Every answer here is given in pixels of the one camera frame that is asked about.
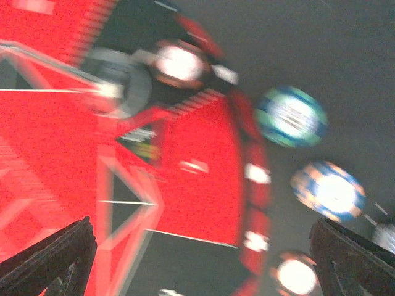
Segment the black triangular token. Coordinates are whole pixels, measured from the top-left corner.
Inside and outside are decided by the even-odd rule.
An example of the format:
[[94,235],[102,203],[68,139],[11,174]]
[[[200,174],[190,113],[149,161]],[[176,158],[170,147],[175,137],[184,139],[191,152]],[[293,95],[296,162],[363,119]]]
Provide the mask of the black triangular token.
[[160,159],[159,136],[152,123],[124,133],[117,141],[150,165],[156,165]]

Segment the clear round dealer puck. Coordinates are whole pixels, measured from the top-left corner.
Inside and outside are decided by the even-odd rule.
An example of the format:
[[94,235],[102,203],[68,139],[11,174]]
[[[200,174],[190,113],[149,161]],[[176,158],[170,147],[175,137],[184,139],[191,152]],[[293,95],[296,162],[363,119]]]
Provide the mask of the clear round dealer puck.
[[110,118],[130,118],[149,103],[152,83],[146,67],[126,53],[96,47],[86,56],[81,70],[102,82],[99,84],[107,106],[103,114]]

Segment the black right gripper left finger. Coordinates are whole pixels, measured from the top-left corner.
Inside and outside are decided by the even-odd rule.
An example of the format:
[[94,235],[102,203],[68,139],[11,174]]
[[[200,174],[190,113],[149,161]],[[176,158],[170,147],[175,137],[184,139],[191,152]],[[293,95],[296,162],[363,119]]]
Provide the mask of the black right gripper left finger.
[[90,217],[1,262],[1,295],[84,295],[97,251]]

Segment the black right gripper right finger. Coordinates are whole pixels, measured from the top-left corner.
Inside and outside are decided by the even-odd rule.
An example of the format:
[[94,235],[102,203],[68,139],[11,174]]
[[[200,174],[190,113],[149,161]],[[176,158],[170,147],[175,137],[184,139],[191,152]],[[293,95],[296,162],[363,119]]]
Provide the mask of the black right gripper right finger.
[[324,295],[394,295],[393,253],[326,218],[309,239]]

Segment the brown white chip stack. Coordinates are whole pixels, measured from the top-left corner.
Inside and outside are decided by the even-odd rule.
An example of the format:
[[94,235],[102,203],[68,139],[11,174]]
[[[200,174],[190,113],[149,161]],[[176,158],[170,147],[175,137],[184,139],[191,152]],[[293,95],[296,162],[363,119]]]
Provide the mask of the brown white chip stack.
[[283,250],[274,259],[269,275],[278,295],[321,295],[315,262],[299,250]]

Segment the purple white chip stack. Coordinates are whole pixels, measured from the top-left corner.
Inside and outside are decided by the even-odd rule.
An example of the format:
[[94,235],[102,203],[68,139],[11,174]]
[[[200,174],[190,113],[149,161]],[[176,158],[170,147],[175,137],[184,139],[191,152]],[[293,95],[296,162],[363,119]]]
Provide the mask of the purple white chip stack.
[[297,170],[290,185],[302,204],[338,223],[353,220],[365,207],[366,193],[359,181],[329,161]]

